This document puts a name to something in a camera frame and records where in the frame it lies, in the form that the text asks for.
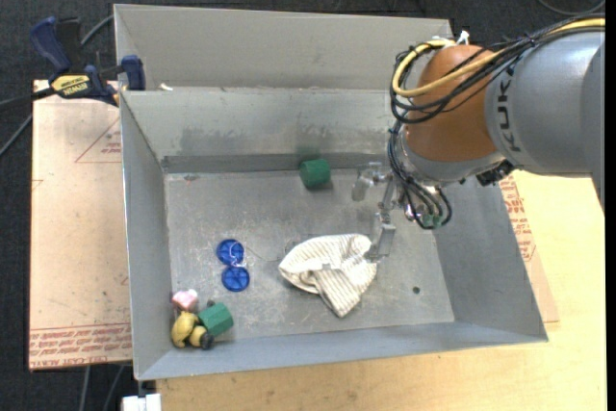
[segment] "small toy figure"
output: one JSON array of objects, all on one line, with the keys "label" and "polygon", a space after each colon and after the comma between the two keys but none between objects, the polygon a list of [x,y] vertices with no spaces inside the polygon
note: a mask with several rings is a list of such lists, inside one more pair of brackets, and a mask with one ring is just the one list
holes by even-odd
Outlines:
[{"label": "small toy figure", "polygon": [[171,340],[177,347],[184,347],[185,341],[199,323],[199,317],[191,312],[181,312],[171,328]]},{"label": "small toy figure", "polygon": [[198,300],[195,290],[186,290],[173,295],[171,302],[184,312],[193,312]]},{"label": "small toy figure", "polygon": [[208,300],[205,310],[198,315],[182,310],[171,328],[171,340],[176,347],[210,349],[214,339],[233,327],[233,317],[224,303]]}]

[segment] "green cube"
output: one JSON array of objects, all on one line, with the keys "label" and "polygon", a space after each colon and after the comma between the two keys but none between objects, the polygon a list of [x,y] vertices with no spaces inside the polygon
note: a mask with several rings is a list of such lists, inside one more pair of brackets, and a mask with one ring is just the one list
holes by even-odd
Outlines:
[{"label": "green cube", "polygon": [[215,303],[198,314],[208,334],[216,337],[233,327],[233,317],[224,303]]},{"label": "green cube", "polygon": [[325,185],[331,179],[331,170],[326,160],[304,161],[299,165],[299,177],[306,189]]}]

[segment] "yellow toy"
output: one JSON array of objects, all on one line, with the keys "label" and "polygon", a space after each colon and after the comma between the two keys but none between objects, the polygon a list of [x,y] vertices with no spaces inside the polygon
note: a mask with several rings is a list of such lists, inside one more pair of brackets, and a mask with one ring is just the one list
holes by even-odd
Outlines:
[{"label": "yellow toy", "polygon": [[186,339],[199,323],[199,317],[191,312],[181,312],[171,328],[171,340],[177,347],[184,347]]}]

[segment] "blue bottle cap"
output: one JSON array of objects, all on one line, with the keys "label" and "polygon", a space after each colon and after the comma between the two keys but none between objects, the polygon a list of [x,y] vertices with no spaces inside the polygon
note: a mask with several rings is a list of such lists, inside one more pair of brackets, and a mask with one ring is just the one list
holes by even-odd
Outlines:
[{"label": "blue bottle cap", "polygon": [[222,272],[222,286],[230,292],[241,292],[250,283],[250,274],[244,268],[227,268]]},{"label": "blue bottle cap", "polygon": [[237,266],[244,259],[244,247],[237,240],[230,238],[218,244],[216,255],[225,266]]}]

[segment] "crumpled towel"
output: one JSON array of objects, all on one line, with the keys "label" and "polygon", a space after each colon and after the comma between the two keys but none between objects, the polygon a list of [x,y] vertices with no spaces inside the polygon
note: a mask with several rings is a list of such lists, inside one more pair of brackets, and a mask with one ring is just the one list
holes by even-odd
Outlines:
[{"label": "crumpled towel", "polygon": [[316,237],[296,245],[278,269],[300,290],[321,295],[338,317],[344,317],[376,276],[376,264],[364,257],[370,247],[365,235]]}]

